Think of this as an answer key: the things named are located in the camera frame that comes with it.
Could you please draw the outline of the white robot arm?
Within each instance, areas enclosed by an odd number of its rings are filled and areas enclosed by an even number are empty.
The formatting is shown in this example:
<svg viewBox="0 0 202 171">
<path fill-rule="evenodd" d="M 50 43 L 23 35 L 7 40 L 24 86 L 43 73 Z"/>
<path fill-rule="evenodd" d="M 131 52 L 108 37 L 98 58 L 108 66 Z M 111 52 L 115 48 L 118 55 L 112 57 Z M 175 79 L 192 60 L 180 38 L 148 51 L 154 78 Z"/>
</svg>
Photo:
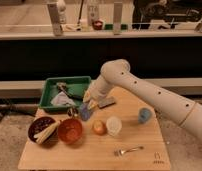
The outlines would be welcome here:
<svg viewBox="0 0 202 171">
<path fill-rule="evenodd" d="M 202 141 L 202 105 L 139 79 L 130 73 L 130 64 L 125 59 L 104 63 L 98 78 L 89 85 L 83 101 L 89 103 L 88 108 L 93 108 L 114 86 L 130 91 Z"/>
</svg>

